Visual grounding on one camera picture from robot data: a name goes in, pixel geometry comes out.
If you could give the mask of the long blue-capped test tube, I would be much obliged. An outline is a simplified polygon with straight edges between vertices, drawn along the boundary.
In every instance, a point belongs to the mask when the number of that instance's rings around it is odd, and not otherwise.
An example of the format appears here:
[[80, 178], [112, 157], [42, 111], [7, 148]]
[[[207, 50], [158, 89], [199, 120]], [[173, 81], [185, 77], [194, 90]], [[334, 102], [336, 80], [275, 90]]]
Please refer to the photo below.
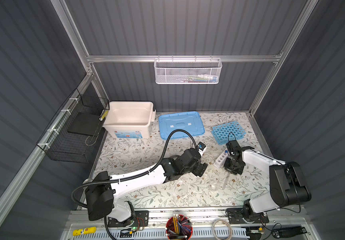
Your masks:
[[229, 177], [230, 177], [230, 173], [227, 172], [227, 175], [226, 175], [226, 177], [225, 177], [225, 179], [224, 179], [224, 182], [223, 182], [223, 185], [222, 185], [222, 189], [223, 189], [223, 190], [225, 190], [225, 188], [226, 188], [226, 185], [227, 185], [227, 183], [228, 183]]

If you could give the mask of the white test tube rack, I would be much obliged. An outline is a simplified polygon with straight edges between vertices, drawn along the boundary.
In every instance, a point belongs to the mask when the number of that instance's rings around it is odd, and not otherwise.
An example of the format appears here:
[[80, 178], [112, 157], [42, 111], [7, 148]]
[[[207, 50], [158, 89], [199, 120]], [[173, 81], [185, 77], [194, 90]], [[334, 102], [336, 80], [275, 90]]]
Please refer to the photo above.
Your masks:
[[224, 151], [217, 157], [217, 159], [215, 160], [214, 162], [214, 167], [219, 169], [219, 168], [222, 168], [224, 166], [224, 163], [226, 162], [226, 160], [229, 158], [229, 155], [227, 156], [224, 156], [223, 153]]

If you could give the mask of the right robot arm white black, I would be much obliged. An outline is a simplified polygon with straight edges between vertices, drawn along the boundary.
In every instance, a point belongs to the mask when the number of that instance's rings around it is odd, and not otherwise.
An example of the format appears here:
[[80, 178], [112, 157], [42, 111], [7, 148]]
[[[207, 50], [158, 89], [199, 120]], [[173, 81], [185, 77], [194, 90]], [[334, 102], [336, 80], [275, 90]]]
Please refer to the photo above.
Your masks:
[[228, 159], [223, 166], [227, 172], [241, 175], [246, 165], [252, 165], [269, 176], [269, 192], [243, 203], [239, 215], [246, 223], [254, 223], [268, 211], [311, 200], [311, 192], [298, 163], [271, 158], [253, 147], [240, 146], [236, 140], [229, 141], [226, 148]]

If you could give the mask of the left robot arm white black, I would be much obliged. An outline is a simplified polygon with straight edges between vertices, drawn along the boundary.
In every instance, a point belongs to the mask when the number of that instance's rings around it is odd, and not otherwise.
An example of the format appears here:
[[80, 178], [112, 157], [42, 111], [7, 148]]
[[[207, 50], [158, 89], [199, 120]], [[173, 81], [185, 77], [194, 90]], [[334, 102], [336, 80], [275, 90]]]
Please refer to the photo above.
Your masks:
[[180, 156], [162, 158], [158, 164], [144, 172], [125, 174], [121, 179], [114, 179], [108, 172], [101, 172], [83, 186], [88, 219], [97, 221], [110, 217], [122, 223], [133, 219], [133, 206], [129, 201], [123, 201], [122, 196], [145, 187], [177, 181], [189, 173], [202, 177], [207, 167], [208, 164], [201, 161], [199, 150], [190, 148]]

